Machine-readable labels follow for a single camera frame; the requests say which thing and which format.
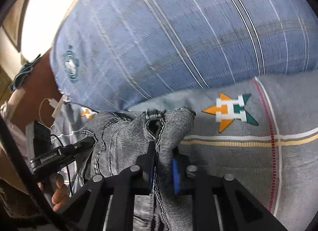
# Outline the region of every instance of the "metal bolt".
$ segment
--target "metal bolt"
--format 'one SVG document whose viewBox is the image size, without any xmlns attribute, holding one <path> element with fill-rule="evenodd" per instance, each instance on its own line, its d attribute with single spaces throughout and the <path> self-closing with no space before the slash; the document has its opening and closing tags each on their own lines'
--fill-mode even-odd
<svg viewBox="0 0 318 231">
<path fill-rule="evenodd" d="M 226 174 L 226 175 L 224 176 L 224 179 L 225 179 L 226 181 L 228 181 L 228 182 L 231 182 L 231 181 L 234 180 L 234 176 L 231 175 L 231 174 Z"/>
<path fill-rule="evenodd" d="M 196 172 L 198 170 L 198 167 L 196 165 L 189 165 L 187 167 L 187 171 L 189 172 Z"/>
<path fill-rule="evenodd" d="M 140 169 L 140 167 L 138 166 L 138 165 L 132 165 L 131 167 L 130 167 L 130 170 L 132 171 L 132 172 L 138 172 L 139 171 L 139 169 Z"/>
<path fill-rule="evenodd" d="M 93 176 L 93 181 L 94 182 L 100 182 L 101 180 L 103 180 L 103 177 L 100 174 L 97 174 L 95 176 Z"/>
</svg>

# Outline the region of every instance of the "star logo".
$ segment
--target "star logo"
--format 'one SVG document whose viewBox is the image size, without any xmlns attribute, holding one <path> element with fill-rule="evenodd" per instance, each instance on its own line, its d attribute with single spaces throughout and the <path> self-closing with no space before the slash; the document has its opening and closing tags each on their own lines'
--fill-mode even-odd
<svg viewBox="0 0 318 231">
<path fill-rule="evenodd" d="M 97 114 L 97 112 L 92 111 L 91 109 L 87 108 L 87 107 L 81 107 L 82 109 L 82 113 L 81 113 L 81 117 L 86 117 L 88 120 L 92 120 L 94 119 L 95 114 Z"/>
<path fill-rule="evenodd" d="M 251 94 L 241 94 L 237 100 L 234 100 L 221 93 L 216 99 L 216 104 L 202 112 L 216 116 L 216 122 L 219 122 L 219 133 L 229 127 L 235 119 L 258 126 L 257 121 L 244 108 L 250 96 Z"/>
</svg>

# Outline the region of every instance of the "yellow stripe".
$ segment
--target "yellow stripe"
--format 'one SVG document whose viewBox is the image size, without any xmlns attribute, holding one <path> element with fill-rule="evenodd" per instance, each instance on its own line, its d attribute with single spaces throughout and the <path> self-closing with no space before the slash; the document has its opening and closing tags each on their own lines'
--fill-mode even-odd
<svg viewBox="0 0 318 231">
<path fill-rule="evenodd" d="M 281 146 L 295 146 L 309 143 L 318 139 L 318 133 L 309 138 L 303 138 L 300 140 L 289 140 L 289 141 L 281 141 Z M 204 141 L 204 140 L 183 140 L 180 142 L 183 145 L 192 145 L 192 144 L 202 144 L 202 145 L 210 145 L 210 146 L 229 146 L 229 147 L 271 147 L 271 142 L 258 142 L 258 141 Z"/>
</svg>

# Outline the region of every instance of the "white charging cable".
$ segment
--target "white charging cable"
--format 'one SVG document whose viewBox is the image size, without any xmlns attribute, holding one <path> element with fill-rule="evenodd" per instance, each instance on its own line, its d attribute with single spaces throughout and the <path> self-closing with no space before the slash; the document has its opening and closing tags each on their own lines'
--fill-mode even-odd
<svg viewBox="0 0 318 231">
<path fill-rule="evenodd" d="M 47 100 L 49 101 L 50 103 L 50 106 L 52 106 L 53 108 L 56 108 L 58 106 L 58 102 L 54 99 L 54 98 L 44 98 L 43 101 L 41 102 L 40 104 L 40 107 L 39 107 L 39 119 L 40 119 L 40 123 L 42 123 L 45 127 L 47 127 L 44 122 L 42 121 L 42 118 L 41 118 L 41 108 L 42 108 L 42 105 L 44 103 L 44 101 Z"/>
</svg>

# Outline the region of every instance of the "embroidered logo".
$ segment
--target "embroidered logo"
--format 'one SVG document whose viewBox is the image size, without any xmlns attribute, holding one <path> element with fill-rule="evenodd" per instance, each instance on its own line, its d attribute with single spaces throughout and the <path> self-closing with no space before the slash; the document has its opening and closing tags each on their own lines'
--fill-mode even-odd
<svg viewBox="0 0 318 231">
<path fill-rule="evenodd" d="M 202 112 L 216 116 L 220 133 L 230 126 L 235 119 L 258 126 L 257 121 L 244 108 L 250 96 L 251 94 L 241 94 L 237 100 L 234 100 L 221 93 L 219 98 L 216 99 L 216 104 Z"/>
<path fill-rule="evenodd" d="M 81 117 L 86 117 L 88 120 L 92 120 L 95 117 L 95 114 L 97 114 L 97 112 L 92 111 L 90 108 L 87 107 L 81 107 L 82 109 L 82 113 L 81 113 Z"/>
<path fill-rule="evenodd" d="M 63 54 L 64 69 L 71 82 L 78 81 L 79 61 L 75 52 L 72 51 L 73 46 L 69 46 L 66 53 Z"/>
</svg>

